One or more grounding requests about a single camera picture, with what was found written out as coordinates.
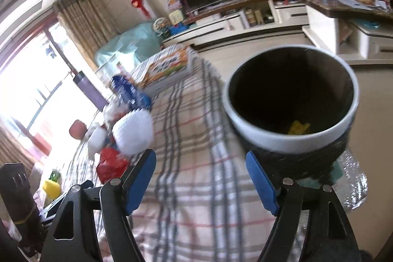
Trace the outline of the yellow snack wrapper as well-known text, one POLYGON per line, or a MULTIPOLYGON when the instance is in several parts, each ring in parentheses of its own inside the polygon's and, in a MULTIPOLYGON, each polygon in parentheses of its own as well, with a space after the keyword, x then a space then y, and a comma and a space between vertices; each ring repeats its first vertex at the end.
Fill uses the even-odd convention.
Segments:
POLYGON ((288 135, 291 136, 301 136, 310 133, 310 123, 306 122, 302 124, 301 122, 295 120, 288 131, 288 135))

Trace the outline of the black white trash bin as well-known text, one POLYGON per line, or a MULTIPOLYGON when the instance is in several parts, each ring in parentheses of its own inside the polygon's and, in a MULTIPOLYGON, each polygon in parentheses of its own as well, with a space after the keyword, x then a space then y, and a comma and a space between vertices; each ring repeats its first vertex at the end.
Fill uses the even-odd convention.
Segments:
POLYGON ((246 151, 283 176, 326 175, 348 147, 360 100, 343 59, 309 45, 275 46, 242 62, 223 88, 223 107, 246 151), (310 133, 288 135, 295 121, 310 133))

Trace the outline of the red snack bag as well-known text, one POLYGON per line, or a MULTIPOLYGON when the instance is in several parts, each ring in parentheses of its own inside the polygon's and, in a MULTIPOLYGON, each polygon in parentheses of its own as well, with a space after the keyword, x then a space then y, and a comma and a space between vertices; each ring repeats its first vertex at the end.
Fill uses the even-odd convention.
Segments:
POLYGON ((102 184, 113 178, 120 178, 129 166, 128 158, 122 156, 118 150, 103 148, 96 167, 97 175, 102 184))

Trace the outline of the yellow toy block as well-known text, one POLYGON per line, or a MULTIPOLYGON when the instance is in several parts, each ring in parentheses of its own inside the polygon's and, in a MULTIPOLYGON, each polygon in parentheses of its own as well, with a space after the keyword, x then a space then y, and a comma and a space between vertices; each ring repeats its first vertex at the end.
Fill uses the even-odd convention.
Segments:
POLYGON ((49 179, 45 180, 42 188, 52 200, 57 199, 62 194, 61 185, 49 179))

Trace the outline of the plaid tablecloth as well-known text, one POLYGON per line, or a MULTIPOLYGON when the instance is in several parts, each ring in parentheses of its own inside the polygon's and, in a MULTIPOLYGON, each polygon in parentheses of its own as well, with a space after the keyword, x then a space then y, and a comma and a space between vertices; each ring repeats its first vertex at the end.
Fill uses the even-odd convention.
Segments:
POLYGON ((146 261, 256 261, 274 217, 246 170, 218 70, 191 59, 191 74, 154 97, 156 169, 128 220, 146 261))

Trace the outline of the red apple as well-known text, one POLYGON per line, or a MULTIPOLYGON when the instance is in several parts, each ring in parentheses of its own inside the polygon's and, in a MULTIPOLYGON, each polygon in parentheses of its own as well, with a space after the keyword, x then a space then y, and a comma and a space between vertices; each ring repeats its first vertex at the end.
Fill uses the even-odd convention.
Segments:
POLYGON ((87 126, 80 120, 75 120, 70 126, 69 134, 75 140, 82 140, 87 132, 87 126))

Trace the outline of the blue crumpled plastic bag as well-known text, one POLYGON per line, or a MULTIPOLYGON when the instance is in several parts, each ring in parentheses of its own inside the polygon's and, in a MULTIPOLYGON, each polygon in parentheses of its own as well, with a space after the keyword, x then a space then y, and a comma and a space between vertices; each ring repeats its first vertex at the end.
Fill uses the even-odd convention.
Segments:
POLYGON ((153 105, 151 98, 124 76, 114 75, 111 78, 111 88, 121 101, 128 105, 130 110, 151 111, 153 105))

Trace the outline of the silver foil mat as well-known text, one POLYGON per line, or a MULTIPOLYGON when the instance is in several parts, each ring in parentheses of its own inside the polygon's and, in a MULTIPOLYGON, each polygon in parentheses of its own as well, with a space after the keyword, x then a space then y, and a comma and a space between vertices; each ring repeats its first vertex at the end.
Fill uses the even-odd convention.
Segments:
POLYGON ((366 201, 367 176, 349 147, 333 163, 332 181, 346 213, 354 211, 366 201))

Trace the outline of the purple thermos bottle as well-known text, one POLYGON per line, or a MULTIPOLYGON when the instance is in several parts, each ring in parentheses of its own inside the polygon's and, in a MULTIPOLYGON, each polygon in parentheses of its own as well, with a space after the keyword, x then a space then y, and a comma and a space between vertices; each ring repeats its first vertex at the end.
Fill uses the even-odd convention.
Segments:
POLYGON ((82 93, 95 105, 95 107, 102 112, 108 101, 93 85, 93 83, 84 75, 82 71, 75 74, 73 78, 74 83, 82 91, 82 93))

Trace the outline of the teal covered bundle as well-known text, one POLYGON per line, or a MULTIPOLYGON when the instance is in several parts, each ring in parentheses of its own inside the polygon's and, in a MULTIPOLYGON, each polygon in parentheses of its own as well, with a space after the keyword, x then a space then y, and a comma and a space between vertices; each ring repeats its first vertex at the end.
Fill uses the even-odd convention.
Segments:
POLYGON ((100 67, 116 55, 124 66, 137 66, 158 53, 162 42, 163 38, 154 32, 151 21, 137 24, 98 49, 95 62, 100 67))

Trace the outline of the white TV cabinet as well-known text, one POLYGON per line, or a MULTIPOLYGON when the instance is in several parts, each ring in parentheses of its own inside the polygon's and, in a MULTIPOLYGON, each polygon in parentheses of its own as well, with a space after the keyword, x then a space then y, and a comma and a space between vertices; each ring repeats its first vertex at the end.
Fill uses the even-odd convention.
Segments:
POLYGON ((246 39, 253 36, 301 30, 309 23, 303 3, 285 5, 279 1, 267 1, 267 13, 271 20, 252 26, 244 9, 203 25, 195 25, 179 34, 163 40, 166 48, 182 43, 195 48, 213 46, 222 42, 246 39))

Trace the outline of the beige curtain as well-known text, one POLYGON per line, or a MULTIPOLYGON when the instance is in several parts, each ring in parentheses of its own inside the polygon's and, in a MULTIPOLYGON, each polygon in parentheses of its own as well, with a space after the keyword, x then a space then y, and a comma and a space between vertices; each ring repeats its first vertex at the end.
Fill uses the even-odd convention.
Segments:
POLYGON ((92 70, 95 54, 118 30, 101 0, 57 0, 53 12, 92 70))

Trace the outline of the cluttered coffee table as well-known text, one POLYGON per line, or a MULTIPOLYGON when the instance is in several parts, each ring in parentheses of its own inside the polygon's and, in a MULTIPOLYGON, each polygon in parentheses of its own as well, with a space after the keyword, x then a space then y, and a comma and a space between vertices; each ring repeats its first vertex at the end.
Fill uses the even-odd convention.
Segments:
POLYGON ((392 0, 302 0, 312 44, 351 65, 392 64, 392 0))

